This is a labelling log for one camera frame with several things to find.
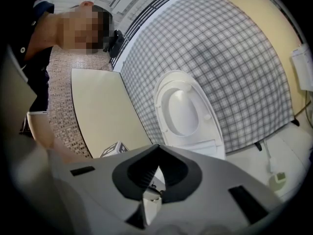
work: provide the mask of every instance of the toilet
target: toilet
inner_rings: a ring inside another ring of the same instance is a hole
[[[166,145],[225,160],[219,122],[193,77],[181,70],[165,73],[156,83],[154,104]]]

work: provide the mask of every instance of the patterned tile wall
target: patterned tile wall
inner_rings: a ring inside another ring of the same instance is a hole
[[[77,55],[54,47],[47,71],[49,80],[48,116],[57,138],[70,150],[90,157],[75,117],[71,95],[71,69],[96,69],[111,71],[110,57],[104,52],[93,55]]]
[[[153,143],[164,143],[153,90],[183,70],[203,88],[226,152],[255,143],[293,119],[282,64],[259,27],[228,0],[179,0],[145,28],[121,75]]]

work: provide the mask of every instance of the white object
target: white object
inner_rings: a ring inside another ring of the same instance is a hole
[[[165,73],[156,83],[154,103],[166,145],[225,159],[219,122],[194,78],[181,70]]]
[[[298,74],[300,89],[313,92],[313,61],[308,44],[295,49],[291,58]]]
[[[277,184],[285,183],[287,180],[284,172],[276,173],[274,179]]]
[[[120,153],[123,153],[123,152],[126,152],[126,151],[128,151],[127,147],[122,143],[122,141],[118,141],[115,144],[112,144],[111,146],[106,148],[102,152],[100,158],[111,156],[111,155],[120,154]]]
[[[269,171],[274,174],[278,171],[277,160],[275,158],[269,159]]]
[[[148,225],[150,225],[151,222],[156,217],[159,210],[161,209],[162,199],[150,201],[150,200],[143,198],[143,206],[145,210],[146,222]]]

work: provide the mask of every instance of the floor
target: floor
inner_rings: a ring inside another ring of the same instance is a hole
[[[313,129],[305,118],[305,112],[297,116],[300,127],[287,124],[267,138],[268,149],[277,160],[278,172],[285,172],[286,184],[275,193],[282,201],[289,200],[299,189],[310,166],[309,155],[313,146]],[[227,155],[227,160],[254,178],[268,185],[268,156],[263,141],[262,151],[251,145]]]
[[[90,157],[90,153],[79,131],[74,113],[71,93],[72,68],[110,71],[109,55],[99,52],[93,55],[78,55],[54,47],[47,67],[49,72],[48,116],[55,136],[66,147],[81,156]]]

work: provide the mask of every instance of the white toilet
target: white toilet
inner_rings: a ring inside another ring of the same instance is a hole
[[[181,70],[165,73],[156,83],[154,103],[166,145],[225,160],[219,122],[194,78]]]

